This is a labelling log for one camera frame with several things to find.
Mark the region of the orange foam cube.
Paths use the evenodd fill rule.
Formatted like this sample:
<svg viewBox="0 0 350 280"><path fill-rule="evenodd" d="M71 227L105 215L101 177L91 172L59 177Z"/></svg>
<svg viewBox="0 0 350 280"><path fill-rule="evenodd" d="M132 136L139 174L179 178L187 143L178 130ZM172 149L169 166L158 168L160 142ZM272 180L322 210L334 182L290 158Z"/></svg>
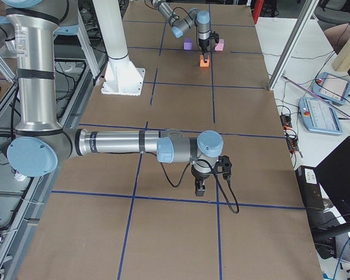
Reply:
<svg viewBox="0 0 350 280"><path fill-rule="evenodd" d="M199 56L199 65L200 67L206 68L209 67L210 64L210 59L209 58L205 58L203 55Z"/></svg>

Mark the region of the pink foam cube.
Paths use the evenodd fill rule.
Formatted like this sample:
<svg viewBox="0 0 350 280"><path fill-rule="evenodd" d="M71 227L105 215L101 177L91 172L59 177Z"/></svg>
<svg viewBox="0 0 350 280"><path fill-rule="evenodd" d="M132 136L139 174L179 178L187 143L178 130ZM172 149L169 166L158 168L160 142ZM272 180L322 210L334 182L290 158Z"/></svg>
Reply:
<svg viewBox="0 0 350 280"><path fill-rule="evenodd" d="M225 41L224 39L220 39L218 42L215 42L215 51L223 51L224 50Z"/></svg>

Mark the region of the purple foam cube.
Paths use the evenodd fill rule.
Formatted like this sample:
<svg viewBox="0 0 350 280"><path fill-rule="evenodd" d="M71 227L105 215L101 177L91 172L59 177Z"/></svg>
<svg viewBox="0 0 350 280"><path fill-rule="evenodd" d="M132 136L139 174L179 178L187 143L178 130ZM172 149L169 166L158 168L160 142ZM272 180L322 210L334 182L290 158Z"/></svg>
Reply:
<svg viewBox="0 0 350 280"><path fill-rule="evenodd" d="M184 50L192 50L193 49L193 40L191 38L185 38L183 41L183 49Z"/></svg>

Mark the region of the purple stick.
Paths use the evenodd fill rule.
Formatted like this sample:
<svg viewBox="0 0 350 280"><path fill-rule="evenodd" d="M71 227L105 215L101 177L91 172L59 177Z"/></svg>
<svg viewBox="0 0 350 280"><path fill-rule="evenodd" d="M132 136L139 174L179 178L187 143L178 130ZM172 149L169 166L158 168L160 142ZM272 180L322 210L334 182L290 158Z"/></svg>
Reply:
<svg viewBox="0 0 350 280"><path fill-rule="evenodd" d="M315 98L316 100L324 103L326 106L338 111L340 114L342 114L347 120L350 120L350 115L343 112L342 110L336 108L334 105L327 103L326 100L322 99L321 97L319 97L318 95L316 95L315 93L311 92L310 90L304 88L303 86L299 85L298 83L294 82L293 80L287 78L286 76L282 75L281 78L283 78L284 80L286 80L287 82L290 82L291 84L295 85L297 88L299 88L302 91L305 91L306 93L308 93L310 96L312 96L313 98Z"/></svg>

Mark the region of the brown paper table cover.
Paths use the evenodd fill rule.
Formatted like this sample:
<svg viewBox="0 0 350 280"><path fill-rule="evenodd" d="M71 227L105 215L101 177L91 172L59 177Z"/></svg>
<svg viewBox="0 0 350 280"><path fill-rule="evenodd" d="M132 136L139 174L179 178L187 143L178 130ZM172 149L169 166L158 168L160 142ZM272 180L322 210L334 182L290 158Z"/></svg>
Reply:
<svg viewBox="0 0 350 280"><path fill-rule="evenodd" d="M253 20L242 6L199 5L226 40L198 66L161 15L131 2L123 25L132 61L146 69L138 97L96 87L81 118L89 131L171 129L161 149L94 153L65 162L17 279L321 279L296 176ZM233 214L205 182L201 197L180 147L223 135L233 164Z"/></svg>

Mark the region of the orange black connector strip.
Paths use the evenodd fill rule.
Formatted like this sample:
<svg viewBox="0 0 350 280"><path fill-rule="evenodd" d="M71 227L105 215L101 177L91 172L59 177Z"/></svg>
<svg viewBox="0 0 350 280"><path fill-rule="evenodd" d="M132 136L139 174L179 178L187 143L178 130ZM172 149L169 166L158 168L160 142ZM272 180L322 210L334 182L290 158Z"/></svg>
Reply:
<svg viewBox="0 0 350 280"><path fill-rule="evenodd" d="M291 116L289 114L281 114L280 120L283 128L283 132L286 138L288 150L291 154L294 154L299 151L299 148L298 148L299 138L297 133L292 127Z"/></svg>

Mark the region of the black computer box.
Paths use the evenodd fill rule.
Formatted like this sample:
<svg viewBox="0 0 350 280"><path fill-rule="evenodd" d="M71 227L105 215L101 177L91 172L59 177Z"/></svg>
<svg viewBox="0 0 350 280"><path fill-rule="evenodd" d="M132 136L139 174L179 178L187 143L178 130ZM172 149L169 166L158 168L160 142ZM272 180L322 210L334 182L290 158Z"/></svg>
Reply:
<svg viewBox="0 0 350 280"><path fill-rule="evenodd" d="M295 173L304 207L314 211L323 211L323 198L314 168L299 166Z"/></svg>

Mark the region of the lower teach pendant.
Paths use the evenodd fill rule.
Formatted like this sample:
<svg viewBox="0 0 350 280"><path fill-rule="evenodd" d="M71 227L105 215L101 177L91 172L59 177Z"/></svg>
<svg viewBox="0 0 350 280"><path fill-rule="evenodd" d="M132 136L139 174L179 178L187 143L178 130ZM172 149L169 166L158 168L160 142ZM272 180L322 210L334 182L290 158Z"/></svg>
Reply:
<svg viewBox="0 0 350 280"><path fill-rule="evenodd" d="M310 132L342 135L343 130L335 110L315 98L299 99L302 122Z"/></svg>

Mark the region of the teach pendant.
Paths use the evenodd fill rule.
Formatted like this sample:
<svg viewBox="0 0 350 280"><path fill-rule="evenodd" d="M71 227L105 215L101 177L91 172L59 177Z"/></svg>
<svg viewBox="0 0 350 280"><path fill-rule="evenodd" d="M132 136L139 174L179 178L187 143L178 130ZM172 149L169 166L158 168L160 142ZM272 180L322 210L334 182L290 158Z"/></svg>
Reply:
<svg viewBox="0 0 350 280"><path fill-rule="evenodd" d="M319 74L313 83L312 91L316 95L336 105L344 105L350 93L350 80L328 72Z"/></svg>
<svg viewBox="0 0 350 280"><path fill-rule="evenodd" d="M335 110L315 98L299 99L302 122L310 132L342 135L343 130Z"/></svg>

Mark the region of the upper teach pendant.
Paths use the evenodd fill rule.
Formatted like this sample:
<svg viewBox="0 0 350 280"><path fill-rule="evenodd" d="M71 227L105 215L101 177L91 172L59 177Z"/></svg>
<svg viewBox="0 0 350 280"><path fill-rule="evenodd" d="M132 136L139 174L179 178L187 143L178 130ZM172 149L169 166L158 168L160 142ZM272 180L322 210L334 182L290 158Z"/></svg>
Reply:
<svg viewBox="0 0 350 280"><path fill-rule="evenodd" d="M312 91L316 95L336 105L344 105L350 93L350 80L328 72L319 74L313 83Z"/></svg>

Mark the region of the black laptop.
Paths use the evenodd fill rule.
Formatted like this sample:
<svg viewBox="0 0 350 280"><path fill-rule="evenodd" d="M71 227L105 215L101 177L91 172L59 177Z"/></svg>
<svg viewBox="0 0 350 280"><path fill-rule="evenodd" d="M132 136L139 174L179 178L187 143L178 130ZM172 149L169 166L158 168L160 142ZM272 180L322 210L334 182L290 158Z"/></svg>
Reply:
<svg viewBox="0 0 350 280"><path fill-rule="evenodd" d="M316 166L315 174L338 211L350 213L350 136Z"/></svg>

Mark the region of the wooden beam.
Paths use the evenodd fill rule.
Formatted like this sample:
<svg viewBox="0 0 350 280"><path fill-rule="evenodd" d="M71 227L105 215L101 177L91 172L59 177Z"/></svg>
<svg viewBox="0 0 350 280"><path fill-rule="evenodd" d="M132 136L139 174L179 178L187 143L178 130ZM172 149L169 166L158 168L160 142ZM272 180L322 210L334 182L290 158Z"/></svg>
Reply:
<svg viewBox="0 0 350 280"><path fill-rule="evenodd" d="M332 62L335 71L347 72L350 69L350 38Z"/></svg>

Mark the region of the aluminium frame post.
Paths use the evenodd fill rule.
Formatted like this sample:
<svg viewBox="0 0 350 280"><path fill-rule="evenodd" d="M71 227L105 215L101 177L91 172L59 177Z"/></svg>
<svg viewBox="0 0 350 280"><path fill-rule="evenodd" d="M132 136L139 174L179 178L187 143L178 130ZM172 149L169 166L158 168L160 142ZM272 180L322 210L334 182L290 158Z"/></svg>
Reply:
<svg viewBox="0 0 350 280"><path fill-rule="evenodd" d="M300 12L300 15L292 29L292 32L284 46L283 52L280 56L278 63L271 75L268 83L268 90L273 90L277 84L279 78L284 74L285 67L294 51L294 48L304 31L307 22L310 20L316 6L318 5L317 0L307 0Z"/></svg>

